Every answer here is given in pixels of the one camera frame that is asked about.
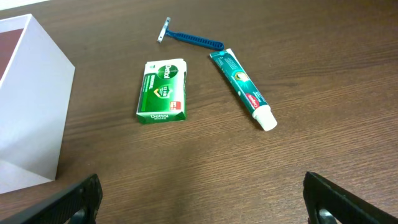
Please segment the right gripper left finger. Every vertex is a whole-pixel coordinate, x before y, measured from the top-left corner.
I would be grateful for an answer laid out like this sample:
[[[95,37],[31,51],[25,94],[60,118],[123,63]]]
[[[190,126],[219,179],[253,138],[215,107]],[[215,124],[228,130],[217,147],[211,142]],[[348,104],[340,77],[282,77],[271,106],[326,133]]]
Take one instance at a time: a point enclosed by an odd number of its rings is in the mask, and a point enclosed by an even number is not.
[[[103,198],[97,174],[1,221],[1,224],[95,224]]]

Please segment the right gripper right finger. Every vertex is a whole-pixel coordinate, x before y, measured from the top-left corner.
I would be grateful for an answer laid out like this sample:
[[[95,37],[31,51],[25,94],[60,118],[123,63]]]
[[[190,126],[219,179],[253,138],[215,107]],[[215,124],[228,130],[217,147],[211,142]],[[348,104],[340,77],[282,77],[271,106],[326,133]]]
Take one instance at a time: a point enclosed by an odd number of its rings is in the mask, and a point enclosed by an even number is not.
[[[397,218],[315,172],[307,172],[303,197],[310,224],[397,224]]]

